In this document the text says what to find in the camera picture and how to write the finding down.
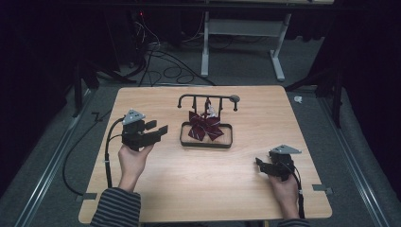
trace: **white desk frame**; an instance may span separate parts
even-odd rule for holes
[[[209,75],[209,35],[247,35],[247,36],[269,36],[277,37],[277,45],[270,51],[271,62],[277,80],[284,81],[284,73],[278,60],[281,46],[287,33],[291,14],[286,14],[283,21],[243,21],[243,20],[224,20],[210,19],[209,12],[204,15],[204,35],[203,52],[201,58],[201,72],[203,77]]]

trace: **ribbon bow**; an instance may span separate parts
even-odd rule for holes
[[[203,141],[206,133],[212,141],[224,134],[223,131],[218,128],[220,125],[220,117],[216,116],[209,98],[206,99],[205,112],[202,115],[189,112],[189,124],[192,128],[188,135],[200,141]]]

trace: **red fabric bow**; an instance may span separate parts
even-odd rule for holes
[[[214,141],[224,133],[218,128],[220,125],[220,117],[202,117],[196,113],[189,112],[189,123],[192,128],[188,135],[194,139],[203,141],[204,135],[207,133],[209,138]]]

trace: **table top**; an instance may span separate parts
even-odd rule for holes
[[[178,100],[184,94],[231,96],[234,103],[223,99],[221,123],[233,127],[230,148],[191,148],[180,143],[182,123],[192,111],[192,97]],[[204,100],[197,99],[198,110]],[[218,108],[218,100],[211,98]],[[141,222],[251,220],[281,218],[280,208],[272,194],[268,176],[261,173],[255,157],[269,161],[269,150],[288,145],[302,151],[291,155],[298,168],[305,196],[307,218],[328,218],[332,211],[322,191],[312,184],[321,184],[305,139],[301,133],[287,94],[281,86],[227,87],[152,87],[122,88],[116,97],[87,193],[97,193],[96,200],[83,201],[79,220],[89,223],[96,211],[98,199],[107,188],[104,149],[112,123],[130,108],[146,115],[146,122],[157,120],[157,129],[168,125],[150,153],[147,167],[135,191],[141,194]],[[113,135],[122,132],[118,124]],[[110,142],[109,152],[113,185],[118,185],[120,167],[117,152],[121,140]]]

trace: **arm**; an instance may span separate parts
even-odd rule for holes
[[[310,226],[308,221],[300,219],[298,213],[298,185],[295,178],[289,175],[288,180],[281,182],[280,178],[269,175],[269,180],[284,219],[278,226]]]
[[[145,169],[148,154],[153,146],[134,151],[123,145],[118,151],[121,180],[118,187],[106,189],[92,219],[91,226],[138,226],[141,197],[133,190]]]

